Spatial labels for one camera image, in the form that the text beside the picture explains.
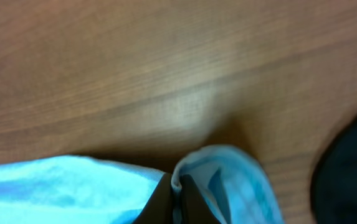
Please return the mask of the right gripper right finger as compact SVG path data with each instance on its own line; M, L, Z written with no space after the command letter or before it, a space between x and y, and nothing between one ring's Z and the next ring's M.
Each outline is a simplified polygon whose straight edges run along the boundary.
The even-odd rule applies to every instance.
M202 197L194 179L183 175L179 179L181 214L184 224L220 224Z

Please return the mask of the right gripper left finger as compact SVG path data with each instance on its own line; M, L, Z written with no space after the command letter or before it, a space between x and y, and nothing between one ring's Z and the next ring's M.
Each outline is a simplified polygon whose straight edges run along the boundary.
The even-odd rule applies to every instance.
M173 200L171 174L164 174L133 224L172 224Z

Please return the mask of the light blue printed t-shirt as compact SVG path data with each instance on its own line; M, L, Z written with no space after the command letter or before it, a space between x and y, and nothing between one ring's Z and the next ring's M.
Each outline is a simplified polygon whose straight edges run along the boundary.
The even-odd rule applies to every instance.
M83 156L0 165L0 223L133 223L164 174L171 174L172 223L183 223L183 175L194 179L220 223L283 222L259 163L220 145L188 154L172 173Z

